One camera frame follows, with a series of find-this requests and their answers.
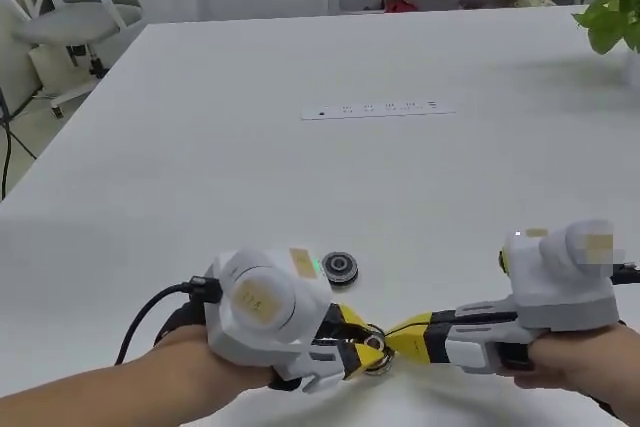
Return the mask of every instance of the black strap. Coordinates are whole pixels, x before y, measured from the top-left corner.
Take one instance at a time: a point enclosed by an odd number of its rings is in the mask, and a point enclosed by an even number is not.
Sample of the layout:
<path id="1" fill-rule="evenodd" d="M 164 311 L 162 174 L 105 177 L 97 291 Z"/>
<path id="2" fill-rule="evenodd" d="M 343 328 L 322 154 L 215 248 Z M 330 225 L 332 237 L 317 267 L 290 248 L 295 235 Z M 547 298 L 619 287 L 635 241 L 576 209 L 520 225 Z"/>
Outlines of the black strap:
<path id="1" fill-rule="evenodd" d="M 186 327 L 187 325 L 207 325 L 204 315 L 204 304 L 202 302 L 191 300 L 171 314 L 162 326 L 162 329 L 160 329 L 153 345 L 157 345 L 158 342 L 174 330 L 180 327 Z M 300 387 L 300 384 L 302 384 L 302 379 L 284 380 L 274 370 L 273 380 L 269 384 L 269 388 L 283 392 L 293 392 Z"/>
<path id="2" fill-rule="evenodd" d="M 189 301 L 169 316 L 160 329 L 153 345 L 158 345 L 162 339 L 174 330 L 187 325 L 207 325 L 202 302 Z"/>

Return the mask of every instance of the chair leg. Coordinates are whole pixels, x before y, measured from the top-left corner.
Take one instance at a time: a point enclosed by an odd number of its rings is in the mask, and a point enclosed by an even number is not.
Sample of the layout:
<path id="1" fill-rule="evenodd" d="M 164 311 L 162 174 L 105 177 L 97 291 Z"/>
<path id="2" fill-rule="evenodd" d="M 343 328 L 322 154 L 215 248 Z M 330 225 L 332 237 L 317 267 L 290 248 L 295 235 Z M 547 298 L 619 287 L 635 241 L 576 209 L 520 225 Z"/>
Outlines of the chair leg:
<path id="1" fill-rule="evenodd" d="M 56 97 L 55 99 L 51 99 L 51 110 L 53 111 L 53 115 L 55 115 L 57 119 L 62 119 L 64 117 L 64 114 L 60 109 L 60 105 L 72 99 L 75 99 L 76 97 L 80 97 L 81 95 L 88 94 L 89 92 L 91 92 L 93 89 L 96 88 L 96 86 L 98 85 L 98 82 L 99 82 L 98 79 L 91 80 L 90 82 L 87 82 L 85 84 L 82 84 L 79 87 L 76 87 L 75 89 L 71 89 L 70 91 L 65 92 L 64 94 Z"/>
<path id="2" fill-rule="evenodd" d="M 97 79 L 104 79 L 109 72 L 109 69 L 105 68 L 102 60 L 100 60 L 100 57 L 98 57 L 91 46 L 88 46 L 87 50 L 89 51 L 89 56 L 91 57 L 91 69 L 89 70 L 89 72 Z"/>

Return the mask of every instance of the red object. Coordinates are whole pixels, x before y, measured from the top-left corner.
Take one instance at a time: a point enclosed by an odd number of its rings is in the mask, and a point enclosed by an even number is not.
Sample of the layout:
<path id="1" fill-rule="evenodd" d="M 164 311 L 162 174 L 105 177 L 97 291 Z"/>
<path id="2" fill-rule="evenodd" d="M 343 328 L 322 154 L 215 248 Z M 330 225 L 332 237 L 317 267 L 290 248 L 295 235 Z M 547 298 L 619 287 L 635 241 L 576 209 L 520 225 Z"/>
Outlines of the red object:
<path id="1" fill-rule="evenodd" d="M 385 0 L 384 12 L 386 14 L 401 14 L 403 12 L 418 12 L 418 7 L 408 0 Z"/>

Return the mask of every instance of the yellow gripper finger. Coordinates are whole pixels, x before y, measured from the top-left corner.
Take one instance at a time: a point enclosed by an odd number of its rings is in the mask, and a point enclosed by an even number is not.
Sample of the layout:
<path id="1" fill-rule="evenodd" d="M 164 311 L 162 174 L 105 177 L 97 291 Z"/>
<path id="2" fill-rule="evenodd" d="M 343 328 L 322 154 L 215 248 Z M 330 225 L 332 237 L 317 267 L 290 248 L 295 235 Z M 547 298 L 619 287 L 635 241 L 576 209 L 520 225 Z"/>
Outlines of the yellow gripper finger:
<path id="1" fill-rule="evenodd" d="M 387 347 L 423 364 L 449 363 L 445 342 L 451 330 L 454 310 L 416 315 L 389 329 Z"/>

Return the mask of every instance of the black cable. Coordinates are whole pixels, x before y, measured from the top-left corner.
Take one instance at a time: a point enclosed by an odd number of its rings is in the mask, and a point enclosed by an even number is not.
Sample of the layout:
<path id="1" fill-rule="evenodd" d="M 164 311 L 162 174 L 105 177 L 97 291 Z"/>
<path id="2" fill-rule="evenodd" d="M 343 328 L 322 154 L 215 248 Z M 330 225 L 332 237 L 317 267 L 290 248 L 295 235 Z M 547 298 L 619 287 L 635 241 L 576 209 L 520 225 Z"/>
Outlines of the black cable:
<path id="1" fill-rule="evenodd" d="M 4 157 L 4 167 L 2 169 L 2 199 L 7 197 L 7 176 L 9 175 L 9 164 L 11 163 L 11 130 L 9 128 L 9 122 L 3 122 L 4 132 L 7 135 L 7 153 Z"/>
<path id="2" fill-rule="evenodd" d="M 4 128 L 4 132 L 7 135 L 7 153 L 4 158 L 4 168 L 2 169 L 2 200 L 7 196 L 7 176 L 9 175 L 9 164 L 11 163 L 11 127 L 9 126 L 9 122 L 11 120 L 11 114 L 9 113 L 9 108 L 4 100 L 4 94 L 2 93 L 2 89 L 0 89 L 0 110 L 2 110 L 2 127 Z"/>
<path id="3" fill-rule="evenodd" d="M 129 329 L 124 336 L 124 340 L 122 341 L 122 345 L 120 346 L 120 351 L 118 352 L 118 358 L 116 359 L 115 365 L 120 365 L 124 362 L 124 358 L 127 356 L 127 351 L 129 350 L 129 345 L 131 344 L 131 339 L 133 339 L 133 334 L 135 334 L 140 323 L 144 320 L 149 311 L 151 311 L 151 309 L 153 309 L 162 299 L 176 293 L 189 294 L 189 298 L 192 301 L 211 304 L 220 303 L 220 300 L 222 299 L 222 287 L 220 286 L 220 281 L 211 277 L 194 276 L 191 277 L 189 282 L 172 285 L 171 287 L 167 287 L 166 289 L 158 292 L 151 298 L 151 300 L 149 300 L 149 302 L 144 304 L 142 309 L 140 309 L 140 312 L 138 312 L 138 315 L 133 319 L 133 322 L 131 322 Z"/>
<path id="4" fill-rule="evenodd" d="M 118 352 L 118 358 L 116 360 L 115 365 L 120 365 L 124 362 L 124 358 L 127 356 L 127 351 L 129 350 L 129 345 L 131 344 L 131 339 L 133 339 L 133 334 L 135 334 L 137 328 L 140 326 L 140 323 L 146 317 L 151 309 L 153 309 L 158 302 L 160 302 L 165 297 L 168 297 L 171 294 L 176 293 L 184 293 L 188 294 L 192 291 L 191 284 L 189 282 L 183 282 L 181 284 L 172 285 L 171 287 L 167 287 L 166 289 L 158 292 L 154 295 L 149 302 L 144 304 L 138 315 L 136 315 L 133 322 L 129 326 L 127 333 L 124 336 L 124 340 L 122 341 L 122 345 L 120 346 L 120 352 Z"/>
<path id="5" fill-rule="evenodd" d="M 24 145 L 24 142 L 22 142 L 22 141 L 20 140 L 20 138 L 19 138 L 16 134 L 14 134 L 14 133 L 13 133 L 13 131 L 12 131 L 12 130 L 9 130 L 9 134 L 11 135 L 11 137 L 13 137 L 13 138 L 14 138 L 14 140 L 15 140 L 16 142 L 18 142 L 18 143 L 20 144 L 20 147 L 22 147 L 22 148 L 24 149 L 24 151 L 25 151 L 27 154 L 29 154 L 29 157 L 31 157 L 33 160 L 37 160 L 37 159 L 38 159 L 38 157 L 36 156 L 36 154 L 34 154 L 33 152 L 31 152 L 31 151 L 29 150 L 29 148 L 28 148 L 26 145 Z"/>
<path id="6" fill-rule="evenodd" d="M 11 112 L 9 112 L 9 108 L 7 107 L 2 89 L 0 89 L 0 111 L 2 112 L 0 122 L 2 123 L 2 127 L 7 137 L 7 152 L 4 158 L 4 167 L 2 169 L 2 192 L 0 197 L 0 200 L 4 200 L 7 196 L 7 177 L 9 176 L 9 166 L 11 165 L 11 151 L 13 146 L 12 139 L 15 139 L 16 142 L 18 142 L 20 146 L 27 152 L 27 154 L 31 156 L 31 158 L 35 160 L 37 159 L 37 157 L 33 152 L 31 152 L 31 150 L 29 150 L 26 145 L 24 145 L 24 142 L 22 142 L 18 138 L 18 136 L 11 131 L 11 121 L 15 118 L 17 112 L 16 114 L 14 114 L 14 116 L 12 116 Z"/>
<path id="7" fill-rule="evenodd" d="M 517 312 L 494 312 L 491 314 L 469 314 L 461 315 L 453 319 L 440 319 L 433 322 L 414 322 L 411 324 L 403 325 L 397 329 L 385 332 L 384 335 L 392 335 L 398 332 L 408 329 L 409 327 L 427 326 L 436 324 L 451 324 L 451 325 L 482 325 L 482 324 L 503 324 L 506 322 L 513 322 L 517 320 Z"/>

